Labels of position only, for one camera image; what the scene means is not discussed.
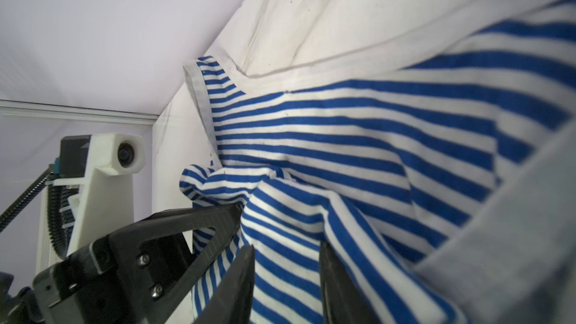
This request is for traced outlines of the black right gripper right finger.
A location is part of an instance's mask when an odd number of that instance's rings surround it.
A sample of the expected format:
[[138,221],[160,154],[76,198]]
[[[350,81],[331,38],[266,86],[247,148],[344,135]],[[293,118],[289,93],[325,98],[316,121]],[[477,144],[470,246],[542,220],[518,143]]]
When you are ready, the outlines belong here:
[[324,323],[379,323],[364,296],[347,274],[328,242],[319,251],[319,276]]

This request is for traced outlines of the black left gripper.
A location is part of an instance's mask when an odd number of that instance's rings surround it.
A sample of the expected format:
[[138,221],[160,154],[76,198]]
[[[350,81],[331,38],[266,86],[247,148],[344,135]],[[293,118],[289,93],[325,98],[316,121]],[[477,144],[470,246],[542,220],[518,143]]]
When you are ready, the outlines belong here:
[[[121,228],[38,274],[10,295],[1,274],[2,323],[165,323],[239,231],[239,204],[171,209]],[[212,229],[200,253],[187,232]]]

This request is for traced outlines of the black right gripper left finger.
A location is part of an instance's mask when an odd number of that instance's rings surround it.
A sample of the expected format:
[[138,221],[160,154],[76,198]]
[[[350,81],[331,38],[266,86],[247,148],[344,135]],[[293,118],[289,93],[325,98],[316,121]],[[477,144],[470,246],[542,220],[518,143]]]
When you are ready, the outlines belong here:
[[240,249],[214,295],[194,321],[201,323],[249,323],[254,297],[255,250]]

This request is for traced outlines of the blue white striped tank top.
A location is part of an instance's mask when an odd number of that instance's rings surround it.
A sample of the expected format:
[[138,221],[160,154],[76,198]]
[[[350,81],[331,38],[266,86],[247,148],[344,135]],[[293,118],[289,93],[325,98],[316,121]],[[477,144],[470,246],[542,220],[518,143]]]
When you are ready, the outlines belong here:
[[192,288],[199,318],[240,249],[255,251],[250,323],[321,323],[329,243],[384,323],[467,323],[412,267],[575,119],[575,0],[490,25],[375,79],[251,94],[216,58],[191,66],[220,168],[187,166],[196,209],[243,209]]

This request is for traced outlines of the horizontal aluminium frame bar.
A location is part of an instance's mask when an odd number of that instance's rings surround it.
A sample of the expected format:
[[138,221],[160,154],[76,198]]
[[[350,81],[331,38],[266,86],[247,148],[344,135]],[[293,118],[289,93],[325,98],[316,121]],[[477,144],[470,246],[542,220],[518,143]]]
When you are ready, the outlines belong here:
[[153,126],[159,118],[159,115],[155,114],[82,108],[77,106],[59,106],[16,100],[1,100],[1,115],[145,126]]

